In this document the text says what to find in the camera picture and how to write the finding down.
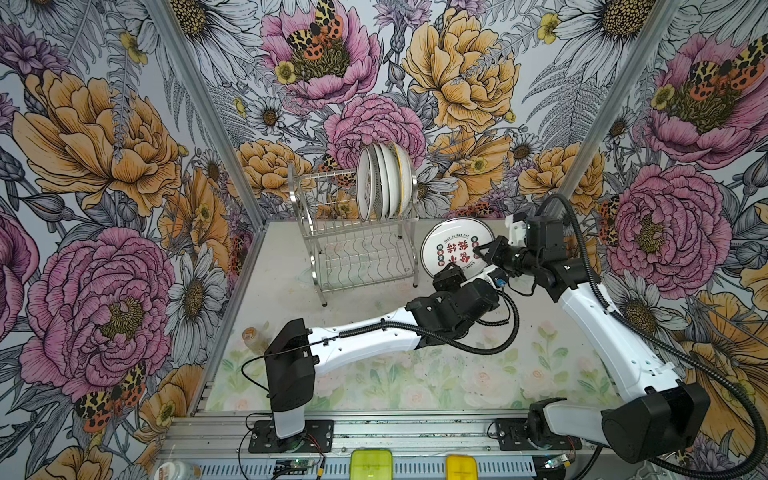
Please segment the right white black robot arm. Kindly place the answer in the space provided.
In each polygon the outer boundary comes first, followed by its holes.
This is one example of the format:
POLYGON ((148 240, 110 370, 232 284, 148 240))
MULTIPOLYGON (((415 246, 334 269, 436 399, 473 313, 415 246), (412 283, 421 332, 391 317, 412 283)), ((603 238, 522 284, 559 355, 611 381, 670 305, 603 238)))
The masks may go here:
POLYGON ((565 398, 538 401, 528 411, 529 440, 577 437, 612 449, 628 463, 692 446, 710 405, 708 395, 685 384, 672 363, 616 319, 619 309, 588 257, 568 255, 562 220, 515 214, 506 217, 505 226, 507 235, 481 248, 481 258, 511 277, 531 277, 549 294, 597 352, 622 401, 604 410, 565 398))

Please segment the chrome wire dish rack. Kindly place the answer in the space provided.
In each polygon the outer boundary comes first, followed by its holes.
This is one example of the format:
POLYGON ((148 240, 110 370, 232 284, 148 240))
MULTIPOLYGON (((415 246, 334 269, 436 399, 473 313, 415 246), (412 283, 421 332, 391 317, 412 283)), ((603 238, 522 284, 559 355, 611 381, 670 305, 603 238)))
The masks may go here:
POLYGON ((336 183, 352 170, 301 175, 288 170, 289 199, 309 255, 312 285, 320 305, 340 291, 422 279, 416 243, 417 217, 361 219, 353 188, 336 183))

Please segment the plain white plate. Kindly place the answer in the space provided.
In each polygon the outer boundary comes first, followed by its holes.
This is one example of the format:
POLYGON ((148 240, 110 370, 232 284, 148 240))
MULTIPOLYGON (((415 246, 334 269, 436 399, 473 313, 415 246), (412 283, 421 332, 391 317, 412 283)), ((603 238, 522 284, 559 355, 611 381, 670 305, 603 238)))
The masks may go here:
POLYGON ((360 154, 356 182, 359 217, 362 222, 367 222, 371 215, 372 197, 374 195, 371 154, 367 148, 364 148, 360 154))

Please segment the black striped rim plate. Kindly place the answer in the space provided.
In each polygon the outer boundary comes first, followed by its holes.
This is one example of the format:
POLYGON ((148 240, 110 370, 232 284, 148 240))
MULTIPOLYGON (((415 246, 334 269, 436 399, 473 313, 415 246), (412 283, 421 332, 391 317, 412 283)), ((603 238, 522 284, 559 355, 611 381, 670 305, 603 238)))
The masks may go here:
POLYGON ((382 164, 380 158, 380 149, 376 144, 371 145, 371 151, 373 155, 372 167, 373 167, 373 184, 374 184, 374 200, 373 210, 375 217, 378 221, 384 220, 384 199, 383 199, 383 186, 382 186, 382 164))

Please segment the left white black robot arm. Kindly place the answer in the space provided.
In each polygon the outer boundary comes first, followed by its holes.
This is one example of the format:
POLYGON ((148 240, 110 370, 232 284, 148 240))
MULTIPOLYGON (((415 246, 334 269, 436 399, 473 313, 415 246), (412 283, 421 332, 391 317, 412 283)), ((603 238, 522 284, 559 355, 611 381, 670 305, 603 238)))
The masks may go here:
POLYGON ((473 355, 495 355, 511 345, 473 347, 461 339, 504 300, 509 275, 487 266, 470 280, 451 265, 433 279, 435 292, 418 297, 388 314, 341 327, 308 327, 299 318, 288 322, 271 341, 263 359, 273 432, 280 443, 305 435, 305 406, 314 396, 315 380, 340 367, 371 357, 451 346, 473 355))

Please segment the floral patterned white plate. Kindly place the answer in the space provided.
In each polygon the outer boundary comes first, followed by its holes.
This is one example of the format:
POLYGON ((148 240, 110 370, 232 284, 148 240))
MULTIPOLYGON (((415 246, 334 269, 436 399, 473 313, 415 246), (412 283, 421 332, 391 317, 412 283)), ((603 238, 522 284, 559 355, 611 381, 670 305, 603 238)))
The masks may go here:
POLYGON ((434 278, 444 267, 455 264, 467 278, 478 275, 487 263, 474 252, 476 247, 495 239, 484 222, 468 217, 440 222, 426 235, 421 245, 421 264, 434 278))

